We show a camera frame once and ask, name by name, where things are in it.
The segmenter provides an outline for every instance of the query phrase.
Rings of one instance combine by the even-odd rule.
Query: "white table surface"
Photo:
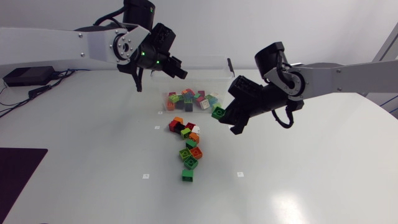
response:
[[[1,147],[49,149],[5,223],[398,223],[398,121],[358,94],[306,100],[291,129],[256,116],[235,136],[209,114],[158,114],[148,73],[143,86],[80,72],[1,118]],[[193,183],[174,116],[201,128]]]

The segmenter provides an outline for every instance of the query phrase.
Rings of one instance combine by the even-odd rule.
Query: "toy block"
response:
[[[220,118],[222,118],[224,116],[224,114],[225,114],[225,110],[223,108],[220,108],[220,107],[217,106],[214,109],[214,111],[212,112],[211,116],[213,118],[220,119]]]
[[[189,128],[189,129],[191,129],[192,130],[192,128],[195,126],[195,124],[192,124],[192,123],[187,123],[186,125],[185,125],[185,127],[186,128]]]
[[[185,143],[186,147],[189,149],[193,149],[194,147],[197,146],[197,142],[195,142],[192,139],[188,139],[187,142]]]
[[[184,109],[184,104],[185,104],[184,101],[180,100],[174,104],[174,107],[175,107],[175,109],[182,110],[182,109]]]
[[[213,106],[215,103],[218,102],[218,99],[215,97],[212,97],[210,99],[208,99],[210,106]]]
[[[176,102],[178,102],[180,100],[180,98],[176,94],[174,94],[174,95],[169,96],[169,100],[172,103],[176,103]]]
[[[216,107],[219,107],[219,108],[221,108],[221,103],[215,103],[215,104],[213,104],[213,106],[211,107],[211,112],[213,112],[215,109],[216,109]]]
[[[169,110],[169,111],[174,110],[175,109],[174,103],[171,102],[170,100],[168,100],[167,104],[166,104],[166,109]]]
[[[190,156],[184,160],[184,165],[186,168],[193,170],[196,166],[198,166],[198,160],[193,156]]]
[[[173,120],[174,121],[178,121],[181,124],[184,124],[184,120],[182,118],[180,118],[180,117],[175,117]]]
[[[195,95],[195,92],[194,91],[192,91],[191,89],[186,89],[189,93],[191,93],[192,94],[192,96],[194,96]]]
[[[184,103],[192,103],[192,99],[184,99]]]
[[[192,99],[184,99],[184,103],[185,103],[185,111],[192,112],[193,111]]]
[[[193,94],[190,93],[190,92],[188,92],[186,94],[183,94],[183,96],[184,96],[185,99],[192,99],[193,98]]]
[[[190,149],[190,152],[195,159],[200,159],[203,156],[203,153],[201,152],[199,147],[194,147],[193,149]]]
[[[193,111],[193,104],[185,103],[185,112],[192,112]]]
[[[193,170],[182,171],[182,181],[193,182]]]
[[[193,96],[193,99],[197,99],[197,98],[199,98],[199,97],[200,97],[200,94],[197,93],[197,94],[195,94],[195,95]]]
[[[178,121],[173,120],[170,124],[169,124],[169,129],[170,131],[174,132],[174,127],[178,124]]]
[[[197,134],[199,136],[199,134],[200,134],[199,126],[195,125],[195,127],[193,127],[191,132],[193,132],[193,133],[195,133],[195,134]]]
[[[205,92],[203,91],[203,90],[201,90],[201,91],[198,91],[198,93],[200,94],[200,96],[202,96],[202,97],[205,97],[206,95],[205,95]]]
[[[205,96],[205,99],[206,99],[206,100],[210,100],[210,99],[212,99],[213,97],[214,97],[214,96],[206,95],[206,96]]]
[[[181,131],[184,129],[185,129],[185,126],[179,122],[174,126],[174,132],[177,134],[181,134]]]
[[[186,139],[189,137],[189,134],[191,134],[191,129],[189,128],[184,128],[183,130],[181,130],[181,137],[183,139]]]
[[[195,100],[195,103],[196,103],[198,106],[200,106],[200,102],[203,101],[203,100],[205,100],[205,98],[202,97],[202,96],[199,96],[199,97]]]
[[[184,161],[185,159],[188,159],[190,156],[192,156],[191,151],[189,151],[189,148],[184,148],[182,150],[180,150],[180,157],[182,159],[182,161]]]
[[[210,107],[210,104],[209,104],[208,100],[202,100],[199,104],[200,104],[200,108],[202,110],[205,110],[205,109]]]
[[[197,135],[196,133],[189,134],[188,138],[194,140],[197,144],[199,144],[199,135]]]
[[[210,96],[218,98],[219,94],[218,93],[210,93]]]

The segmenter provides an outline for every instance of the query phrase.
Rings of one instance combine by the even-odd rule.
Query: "white wall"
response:
[[[236,68],[255,68],[254,55],[276,41],[283,41],[292,63],[370,62],[398,22],[397,0],[152,2],[155,21],[177,34],[172,54],[227,55]],[[122,4],[123,0],[8,0],[0,3],[0,26],[73,30],[90,26]],[[115,69],[87,61],[58,62],[55,67]],[[0,76],[12,68],[0,68]]]

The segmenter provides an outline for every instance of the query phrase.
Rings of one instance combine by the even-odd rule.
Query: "green block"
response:
[[[193,149],[194,147],[197,146],[197,143],[194,140],[192,140],[192,139],[188,139],[187,143],[186,143],[186,146],[189,149]]]
[[[184,166],[190,170],[193,170],[196,166],[198,166],[198,161],[193,157],[190,156],[184,161]]]
[[[169,96],[169,100],[172,103],[176,103],[176,102],[178,102],[180,100],[180,98],[176,94],[173,94],[173,95]]]
[[[192,99],[184,99],[184,103],[192,103]]]
[[[221,108],[221,103],[215,103],[215,104],[213,104],[213,107],[211,108],[211,112],[213,112],[215,109],[216,109],[216,107],[219,107],[219,108]]]
[[[183,170],[182,181],[193,182],[193,170]]]
[[[217,106],[214,111],[211,114],[211,117],[216,118],[216,119],[220,119],[224,116],[225,114],[225,110],[223,108],[220,108],[219,106]]]
[[[209,100],[209,101],[210,101],[210,99],[212,99],[212,98],[214,98],[214,96],[211,96],[211,95],[206,95],[206,96],[205,96],[205,99],[207,99],[207,100]]]
[[[189,134],[191,134],[191,129],[185,128],[184,130],[181,131],[181,137],[186,139],[189,137]]]
[[[190,156],[192,156],[192,153],[191,153],[191,151],[189,151],[189,148],[180,150],[180,157],[181,157],[182,161],[184,161],[185,159],[188,159]]]

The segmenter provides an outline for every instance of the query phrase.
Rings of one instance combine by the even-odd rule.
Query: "blue block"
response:
[[[188,93],[184,94],[184,98],[185,99],[193,99],[193,94],[188,92]]]
[[[218,102],[217,98],[215,98],[215,97],[208,99],[208,101],[209,101],[210,106],[213,106],[213,104]]]

